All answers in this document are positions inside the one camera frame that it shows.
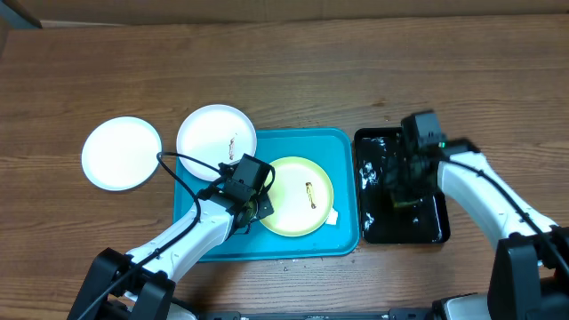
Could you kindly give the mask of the green yellow sponge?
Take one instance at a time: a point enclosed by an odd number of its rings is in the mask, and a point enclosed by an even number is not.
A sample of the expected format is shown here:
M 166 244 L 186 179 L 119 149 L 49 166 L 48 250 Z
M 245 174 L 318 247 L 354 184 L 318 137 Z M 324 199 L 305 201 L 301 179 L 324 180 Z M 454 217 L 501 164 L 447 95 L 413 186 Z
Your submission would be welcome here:
M 413 207 L 422 201 L 421 198 L 405 198 L 401 196 L 392 196 L 391 200 L 394 208 Z

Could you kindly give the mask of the yellow plate with sauce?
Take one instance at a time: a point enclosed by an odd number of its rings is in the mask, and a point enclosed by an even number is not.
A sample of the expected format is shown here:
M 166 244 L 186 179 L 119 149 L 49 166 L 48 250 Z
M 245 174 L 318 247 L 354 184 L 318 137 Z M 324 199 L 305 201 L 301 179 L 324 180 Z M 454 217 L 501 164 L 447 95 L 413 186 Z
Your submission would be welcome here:
M 271 165 L 275 172 L 266 184 L 274 212 L 260 220 L 264 227 L 280 236 L 295 237 L 337 222 L 333 184 L 324 169 L 298 156 L 282 157 Z

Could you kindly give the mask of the white plate with sauce streak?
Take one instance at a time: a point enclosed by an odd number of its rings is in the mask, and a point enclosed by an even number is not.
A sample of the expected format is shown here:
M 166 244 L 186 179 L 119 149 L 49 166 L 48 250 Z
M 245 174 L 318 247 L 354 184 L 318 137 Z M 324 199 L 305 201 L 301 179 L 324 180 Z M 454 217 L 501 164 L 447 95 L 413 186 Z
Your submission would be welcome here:
M 254 156 L 257 135 L 251 120 L 237 108 L 224 104 L 204 106 L 182 123 L 176 140 L 178 154 L 218 169 L 244 154 Z

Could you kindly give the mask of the white plate with blue speck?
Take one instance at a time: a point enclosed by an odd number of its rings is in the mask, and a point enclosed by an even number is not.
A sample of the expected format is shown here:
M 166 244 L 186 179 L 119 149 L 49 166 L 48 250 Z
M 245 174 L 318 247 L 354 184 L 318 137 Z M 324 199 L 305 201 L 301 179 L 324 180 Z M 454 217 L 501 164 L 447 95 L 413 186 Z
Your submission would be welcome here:
M 126 191 L 148 180 L 158 167 L 162 150 L 157 130 L 134 116 L 112 118 L 86 139 L 81 165 L 86 178 L 108 191 Z

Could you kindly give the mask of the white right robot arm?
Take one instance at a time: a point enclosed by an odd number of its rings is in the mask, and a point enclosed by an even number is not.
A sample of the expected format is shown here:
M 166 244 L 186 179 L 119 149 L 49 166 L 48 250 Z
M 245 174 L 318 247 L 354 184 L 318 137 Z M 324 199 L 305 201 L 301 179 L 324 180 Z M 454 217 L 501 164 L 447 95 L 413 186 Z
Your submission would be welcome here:
M 386 160 L 396 204 L 436 192 L 459 204 L 495 251 L 489 288 L 435 302 L 435 319 L 566 319 L 568 230 L 539 213 L 469 140 L 407 142 Z

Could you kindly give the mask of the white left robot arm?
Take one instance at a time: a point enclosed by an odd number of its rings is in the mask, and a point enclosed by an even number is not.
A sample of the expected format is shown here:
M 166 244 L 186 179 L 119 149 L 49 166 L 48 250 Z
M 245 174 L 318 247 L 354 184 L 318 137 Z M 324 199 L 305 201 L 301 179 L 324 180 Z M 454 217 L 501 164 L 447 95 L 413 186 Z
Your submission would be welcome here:
M 192 319 L 173 300 L 175 285 L 212 248 L 274 209 L 265 188 L 214 185 L 195 194 L 184 217 L 123 254 L 107 248 L 92 262 L 69 319 Z

